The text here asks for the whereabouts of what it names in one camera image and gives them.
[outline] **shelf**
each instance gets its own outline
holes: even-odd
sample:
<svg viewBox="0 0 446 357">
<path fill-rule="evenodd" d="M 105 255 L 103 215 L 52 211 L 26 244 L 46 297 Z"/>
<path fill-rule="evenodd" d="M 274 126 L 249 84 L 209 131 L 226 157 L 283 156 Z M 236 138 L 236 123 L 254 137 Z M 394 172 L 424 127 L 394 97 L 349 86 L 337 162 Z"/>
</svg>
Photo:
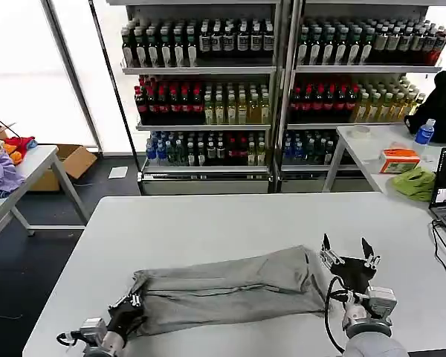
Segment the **shelf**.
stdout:
<svg viewBox="0 0 446 357">
<path fill-rule="evenodd" d="M 400 125 L 404 123 L 300 123 L 288 124 L 288 130 L 310 130 L 310 129 L 335 129 L 338 126 L 353 126 L 353 125 Z"/>
<path fill-rule="evenodd" d="M 143 174 L 180 174 L 180 175 L 198 175 L 198 174 L 265 174 L 268 173 L 267 166 L 206 166 L 206 167 L 188 167 L 188 166 L 146 166 Z"/>
<path fill-rule="evenodd" d="M 129 75 L 139 74 L 271 74 L 276 71 L 271 58 L 254 59 L 197 59 L 198 67 L 126 67 L 121 62 L 122 72 Z"/>
<path fill-rule="evenodd" d="M 438 73 L 431 65 L 297 65 L 296 73 Z"/>
<path fill-rule="evenodd" d="M 329 171 L 330 165 L 282 165 L 281 171 L 284 173 L 307 173 Z M 357 171 L 357 165 L 340 165 L 337 171 Z"/>
<path fill-rule="evenodd" d="M 307 4 L 446 6 L 446 0 L 307 0 Z"/>
<path fill-rule="evenodd" d="M 109 5 L 279 4 L 280 0 L 106 0 Z"/>
<path fill-rule="evenodd" d="M 269 130 L 271 125 L 142 125 L 135 127 L 138 131 L 157 132 L 230 132 L 230 131 L 258 131 Z"/>
</svg>

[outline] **red cloth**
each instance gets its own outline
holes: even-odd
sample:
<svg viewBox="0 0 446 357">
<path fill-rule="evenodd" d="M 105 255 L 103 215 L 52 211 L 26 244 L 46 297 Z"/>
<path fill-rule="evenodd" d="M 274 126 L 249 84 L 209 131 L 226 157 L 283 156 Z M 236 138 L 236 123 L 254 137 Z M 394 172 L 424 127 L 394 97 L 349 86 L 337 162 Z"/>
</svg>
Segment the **red cloth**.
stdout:
<svg viewBox="0 0 446 357">
<path fill-rule="evenodd" d="M 4 142 L 8 145 L 14 145 L 16 147 L 15 151 L 18 151 L 20 154 L 22 154 L 22 158 L 24 158 L 26 152 L 27 152 L 27 145 L 30 141 L 34 139 L 33 136 L 30 136 L 29 138 L 9 138 L 5 139 Z"/>
</svg>

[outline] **black bag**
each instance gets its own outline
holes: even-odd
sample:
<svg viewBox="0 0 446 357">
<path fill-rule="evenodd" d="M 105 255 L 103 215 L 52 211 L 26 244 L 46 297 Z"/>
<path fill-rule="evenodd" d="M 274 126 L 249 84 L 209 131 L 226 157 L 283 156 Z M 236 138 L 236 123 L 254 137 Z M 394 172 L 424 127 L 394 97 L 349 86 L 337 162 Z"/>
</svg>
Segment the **black bag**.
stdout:
<svg viewBox="0 0 446 357">
<path fill-rule="evenodd" d="M 435 119 L 434 135 L 431 141 L 446 143 L 446 71 L 439 72 L 434 78 L 434 83 L 436 87 L 433 92 L 414 115 L 405 117 L 404 122 L 409 131 L 416 134 L 419 127 L 426 124 L 426 120 Z"/>
</svg>

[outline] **orange cloth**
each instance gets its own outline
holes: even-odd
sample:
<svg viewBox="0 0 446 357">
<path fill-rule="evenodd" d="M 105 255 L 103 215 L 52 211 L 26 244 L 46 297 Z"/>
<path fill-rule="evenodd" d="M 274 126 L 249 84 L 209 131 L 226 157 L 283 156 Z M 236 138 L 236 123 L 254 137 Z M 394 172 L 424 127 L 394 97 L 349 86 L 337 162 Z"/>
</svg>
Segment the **orange cloth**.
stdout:
<svg viewBox="0 0 446 357">
<path fill-rule="evenodd" d="M 23 161 L 22 154 L 18 151 L 16 151 L 17 146 L 15 145 L 9 145 L 9 144 L 3 144 L 3 147 L 7 154 L 10 156 L 10 158 L 13 161 L 14 165 L 18 165 L 20 162 Z"/>
</svg>

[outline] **cardboard box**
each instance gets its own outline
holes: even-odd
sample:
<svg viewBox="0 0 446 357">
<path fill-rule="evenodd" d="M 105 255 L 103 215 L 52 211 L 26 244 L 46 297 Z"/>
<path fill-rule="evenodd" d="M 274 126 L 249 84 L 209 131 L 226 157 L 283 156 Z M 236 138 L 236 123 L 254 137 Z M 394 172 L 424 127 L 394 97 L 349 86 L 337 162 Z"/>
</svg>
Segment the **cardboard box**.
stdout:
<svg viewBox="0 0 446 357">
<path fill-rule="evenodd" d="M 58 158 L 65 167 L 66 173 L 77 180 L 97 160 L 85 147 L 72 144 L 56 144 Z M 31 187 L 30 191 L 59 191 L 59 181 L 53 170 L 47 169 L 42 177 Z"/>
</svg>

